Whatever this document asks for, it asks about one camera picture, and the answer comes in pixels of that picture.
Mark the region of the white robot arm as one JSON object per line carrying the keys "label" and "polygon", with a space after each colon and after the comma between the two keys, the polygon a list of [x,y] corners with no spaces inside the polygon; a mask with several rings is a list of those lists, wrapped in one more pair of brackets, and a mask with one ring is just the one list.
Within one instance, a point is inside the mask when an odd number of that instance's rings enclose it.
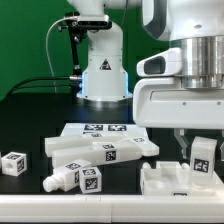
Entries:
{"label": "white robot arm", "polygon": [[80,96],[88,101],[123,95],[122,31],[104,10],[140,7],[145,31],[168,50],[141,60],[133,119],[142,127],[224,131],[224,0],[67,0],[75,25],[88,34],[89,62]]}

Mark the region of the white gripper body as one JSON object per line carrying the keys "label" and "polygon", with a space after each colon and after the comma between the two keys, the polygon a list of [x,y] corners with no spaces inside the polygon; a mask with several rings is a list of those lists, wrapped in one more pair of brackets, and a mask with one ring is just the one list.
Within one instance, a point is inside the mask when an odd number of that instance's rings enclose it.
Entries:
{"label": "white gripper body", "polygon": [[144,78],[133,93],[138,126],[224,130],[224,89],[183,89],[175,78]]}

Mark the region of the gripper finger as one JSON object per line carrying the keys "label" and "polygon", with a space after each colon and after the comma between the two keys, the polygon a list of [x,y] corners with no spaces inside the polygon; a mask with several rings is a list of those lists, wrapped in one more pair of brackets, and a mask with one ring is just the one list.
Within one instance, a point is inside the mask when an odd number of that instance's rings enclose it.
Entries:
{"label": "gripper finger", "polygon": [[224,161],[224,130],[221,130],[218,135],[218,159]]}
{"label": "gripper finger", "polygon": [[181,152],[182,152],[183,158],[186,159],[187,158],[187,148],[189,146],[189,141],[187,140],[187,138],[185,136],[185,130],[175,128],[174,129],[174,136],[175,136],[177,142],[179,143],[179,145],[181,146]]}

